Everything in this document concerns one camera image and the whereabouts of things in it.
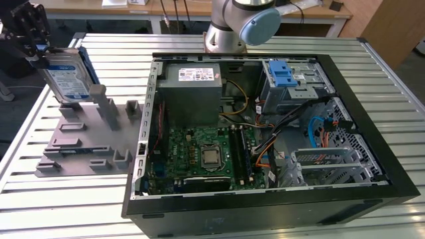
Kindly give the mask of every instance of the sticker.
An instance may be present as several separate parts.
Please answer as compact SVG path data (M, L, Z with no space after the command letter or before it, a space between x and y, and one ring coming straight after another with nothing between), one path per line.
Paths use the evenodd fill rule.
M254 111L259 115L261 114L261 106L254 106Z
M293 75L293 78L294 78L295 80L305 80L305 77L303 77L302 74L299 74L299 75Z
M211 68L181 68L178 81L213 81Z
M267 172L267 177L269 177L269 179L274 182L274 180L275 180L275 175L274 175L274 173L271 173L271 171Z
M85 84L77 79L78 72L74 66L49 66L46 71L64 97L70 99L86 99L89 97Z
M135 13L135 14L147 14L147 11L130 11L130 13Z

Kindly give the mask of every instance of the cardboard box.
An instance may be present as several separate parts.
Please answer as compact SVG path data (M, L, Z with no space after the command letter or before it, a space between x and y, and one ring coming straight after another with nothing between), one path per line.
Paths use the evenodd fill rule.
M149 0L127 0L129 4L146 5Z

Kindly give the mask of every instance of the power supply label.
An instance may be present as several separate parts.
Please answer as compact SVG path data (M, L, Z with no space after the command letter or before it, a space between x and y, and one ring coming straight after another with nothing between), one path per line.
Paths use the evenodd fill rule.
M178 81L213 81L211 68L181 68Z
M78 79L81 75L74 66L49 66L48 73L64 97L74 100L89 97L85 85Z

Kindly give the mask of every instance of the metal table surface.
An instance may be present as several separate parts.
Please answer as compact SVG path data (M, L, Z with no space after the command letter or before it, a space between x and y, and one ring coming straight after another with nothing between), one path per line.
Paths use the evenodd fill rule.
M127 99L143 102L151 52L202 51L197 35L87 34L69 46L79 44L115 104ZM345 225L202 238L425 238L425 109L369 45L355 39L275 37L249 52L331 56L422 196ZM145 238L119 217L126 175L34 176L60 118L57 107L45 87L0 163L0 238Z

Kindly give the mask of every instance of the yellow wire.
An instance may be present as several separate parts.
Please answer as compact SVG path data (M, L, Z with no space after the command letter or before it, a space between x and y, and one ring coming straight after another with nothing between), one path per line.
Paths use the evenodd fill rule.
M245 91L242 90L242 88L238 86L238 84L237 84L234 81L230 81L230 82L234 84L234 86L238 88L238 90L241 91L241 93L242 93L243 96L245 96L245 105L243 105L243 108L242 108L239 111L229 112L229 113L219 113L221 116L231 116L231 115L235 115L235 114L243 112L243 110L245 110L246 107L247 107L247 96L246 96Z

